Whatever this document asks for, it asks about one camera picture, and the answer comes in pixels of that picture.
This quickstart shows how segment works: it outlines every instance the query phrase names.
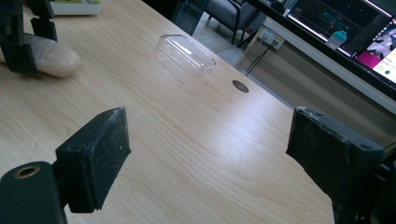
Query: computer screen display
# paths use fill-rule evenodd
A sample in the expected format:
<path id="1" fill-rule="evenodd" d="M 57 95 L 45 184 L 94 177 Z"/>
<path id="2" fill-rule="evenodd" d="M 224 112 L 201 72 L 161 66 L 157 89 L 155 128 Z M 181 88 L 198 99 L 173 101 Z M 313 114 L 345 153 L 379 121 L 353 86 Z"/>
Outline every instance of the computer screen display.
<path id="1" fill-rule="evenodd" d="M 392 19 L 354 56 L 357 62 L 396 85 L 396 19 Z"/>
<path id="2" fill-rule="evenodd" d="M 338 50 L 351 57 L 373 38 L 391 15 L 368 0 L 299 0 L 287 18 L 324 42 L 333 33 L 344 31 L 346 41 Z"/>

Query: black foam block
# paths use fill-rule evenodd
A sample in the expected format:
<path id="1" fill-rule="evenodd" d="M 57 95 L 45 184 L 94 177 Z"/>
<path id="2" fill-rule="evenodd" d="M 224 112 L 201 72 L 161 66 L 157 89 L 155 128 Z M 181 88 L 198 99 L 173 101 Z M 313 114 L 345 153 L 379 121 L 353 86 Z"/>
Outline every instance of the black foam block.
<path id="1" fill-rule="evenodd" d="M 335 119 L 297 107 L 287 154 L 334 204 L 359 210 L 371 193 L 371 174 L 379 168 L 384 148 Z"/>
<path id="2" fill-rule="evenodd" d="M 130 153 L 125 108 L 93 118 L 56 149 L 54 169 L 65 179 L 61 201 L 74 213 L 102 208 Z"/>

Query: floor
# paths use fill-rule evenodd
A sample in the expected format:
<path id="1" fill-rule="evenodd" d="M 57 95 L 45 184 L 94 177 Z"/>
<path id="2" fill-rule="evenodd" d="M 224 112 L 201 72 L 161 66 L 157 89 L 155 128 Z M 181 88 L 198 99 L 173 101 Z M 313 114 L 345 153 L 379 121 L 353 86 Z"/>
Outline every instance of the floor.
<path id="1" fill-rule="evenodd" d="M 233 32 L 215 19 L 209 20 L 208 15 L 204 13 L 192 37 L 234 66 L 244 53 L 242 49 L 236 47 L 240 43 L 241 34 L 242 31 L 236 34 L 235 43 L 232 45 Z"/>

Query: electrical outlet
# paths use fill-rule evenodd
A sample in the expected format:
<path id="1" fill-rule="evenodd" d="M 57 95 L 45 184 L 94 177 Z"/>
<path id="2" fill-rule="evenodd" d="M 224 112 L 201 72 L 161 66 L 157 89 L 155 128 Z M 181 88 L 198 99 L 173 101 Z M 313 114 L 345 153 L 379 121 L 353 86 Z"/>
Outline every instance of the electrical outlet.
<path id="1" fill-rule="evenodd" d="M 276 41 L 276 44 L 273 45 L 274 49 L 279 49 L 280 46 L 285 42 L 285 39 L 282 36 L 277 35 L 274 31 L 270 30 L 268 27 L 264 27 L 262 32 L 259 34 L 259 38 L 265 43 L 271 45 Z"/>

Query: wood grain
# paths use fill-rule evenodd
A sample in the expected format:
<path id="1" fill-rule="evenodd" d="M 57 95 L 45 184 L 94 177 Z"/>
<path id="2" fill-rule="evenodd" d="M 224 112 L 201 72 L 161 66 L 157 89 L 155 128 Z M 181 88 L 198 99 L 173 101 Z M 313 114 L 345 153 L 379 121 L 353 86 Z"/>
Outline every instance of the wood grain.
<path id="1" fill-rule="evenodd" d="M 292 111 L 271 94 L 211 52 L 211 74 L 183 71 L 156 44 L 186 34 L 139 0 L 55 22 L 80 68 L 30 78 L 0 66 L 0 174 L 54 162 L 69 136 L 123 105 L 132 154 L 103 210 L 67 212 L 69 223 L 332 223 L 330 199 L 285 154 Z"/>

